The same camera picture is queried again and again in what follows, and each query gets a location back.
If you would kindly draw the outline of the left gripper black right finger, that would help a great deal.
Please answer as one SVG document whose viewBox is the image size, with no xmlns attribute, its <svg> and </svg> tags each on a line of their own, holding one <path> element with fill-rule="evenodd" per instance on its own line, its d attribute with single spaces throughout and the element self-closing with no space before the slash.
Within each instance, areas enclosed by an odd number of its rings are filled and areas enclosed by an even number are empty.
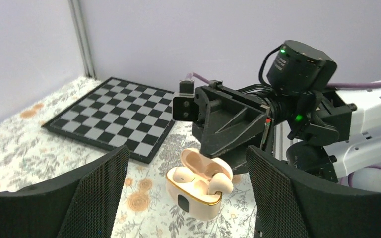
<svg viewBox="0 0 381 238">
<path fill-rule="evenodd" d="M 315 177 L 246 150 L 257 238 L 381 238 L 381 193 Z"/>
</svg>

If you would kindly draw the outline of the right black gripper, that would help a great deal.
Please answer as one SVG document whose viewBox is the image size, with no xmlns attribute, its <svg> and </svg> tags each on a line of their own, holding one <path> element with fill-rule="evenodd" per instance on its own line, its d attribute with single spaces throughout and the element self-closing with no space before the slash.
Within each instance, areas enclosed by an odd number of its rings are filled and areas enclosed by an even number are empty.
<svg viewBox="0 0 381 238">
<path fill-rule="evenodd" d="M 218 84 L 197 87 L 194 102 L 192 134 L 201 154 L 223 159 L 235 174 L 247 173 L 246 149 L 262 145 L 270 101 L 259 93 L 244 94 Z"/>
</svg>

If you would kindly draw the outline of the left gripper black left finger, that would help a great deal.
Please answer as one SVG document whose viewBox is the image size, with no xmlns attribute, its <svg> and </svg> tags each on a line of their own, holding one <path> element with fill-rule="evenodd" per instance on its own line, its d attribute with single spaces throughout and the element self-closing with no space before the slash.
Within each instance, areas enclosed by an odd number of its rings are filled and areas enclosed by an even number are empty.
<svg viewBox="0 0 381 238">
<path fill-rule="evenodd" d="M 109 238 L 128 162 L 121 146 L 52 179 L 0 192 L 0 238 Z"/>
</svg>

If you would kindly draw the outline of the pink earbud charging case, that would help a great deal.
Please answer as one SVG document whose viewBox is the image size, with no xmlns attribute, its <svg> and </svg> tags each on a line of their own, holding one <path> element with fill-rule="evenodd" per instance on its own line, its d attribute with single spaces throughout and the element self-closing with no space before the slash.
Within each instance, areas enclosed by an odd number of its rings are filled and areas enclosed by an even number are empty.
<svg viewBox="0 0 381 238">
<path fill-rule="evenodd" d="M 191 217 L 200 221 L 214 219 L 219 214 L 225 193 L 208 195 L 208 185 L 216 173 L 225 173 L 232 180 L 231 167 L 221 158 L 210 159 L 202 155 L 196 148 L 182 150 L 180 161 L 181 166 L 188 167 L 195 173 L 195 179 L 189 183 L 176 183 L 172 178 L 176 167 L 171 168 L 165 175 L 167 193 Z"/>
</svg>

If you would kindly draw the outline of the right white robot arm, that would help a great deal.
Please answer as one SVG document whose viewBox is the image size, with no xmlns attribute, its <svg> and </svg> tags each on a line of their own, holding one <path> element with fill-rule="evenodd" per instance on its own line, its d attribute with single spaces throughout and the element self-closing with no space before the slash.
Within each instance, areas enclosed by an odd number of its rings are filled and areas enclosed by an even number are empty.
<svg viewBox="0 0 381 238">
<path fill-rule="evenodd" d="M 239 90 L 212 81 L 197 87 L 192 134 L 207 157 L 235 160 L 262 147 L 270 130 L 289 127 L 288 162 L 335 180 L 381 163 L 381 81 L 330 84 L 337 64 L 325 52 L 287 40 L 272 50 L 258 84 Z"/>
</svg>

